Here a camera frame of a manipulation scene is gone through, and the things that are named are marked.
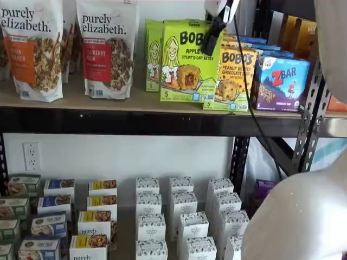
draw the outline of cartoon girl illustration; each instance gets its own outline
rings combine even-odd
[[[177,69],[179,67],[178,48],[177,39],[171,36],[165,44],[162,67],[163,82],[170,85],[177,85]]]
[[[150,45],[150,53],[147,64],[147,78],[150,80],[159,80],[159,52],[159,43],[157,41],[153,41]]]

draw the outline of white wall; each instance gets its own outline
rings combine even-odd
[[[192,176],[200,202],[206,197],[207,181],[228,176],[232,139],[183,136],[102,136],[5,134],[10,174],[25,171],[23,142],[39,142],[42,178],[78,180],[76,203],[85,207],[90,180],[115,178],[121,206],[134,205],[137,177]],[[163,199],[166,203],[166,192]]]

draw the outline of electrical outlet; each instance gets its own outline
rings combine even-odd
[[[38,142],[23,143],[25,170],[39,172],[41,170],[40,146]]]

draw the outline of purely elizabeth box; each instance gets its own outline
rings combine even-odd
[[[137,240],[162,240],[165,239],[164,214],[139,215],[137,220]]]

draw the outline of purple package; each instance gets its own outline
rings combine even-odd
[[[254,199],[264,200],[276,184],[269,180],[256,180]]]

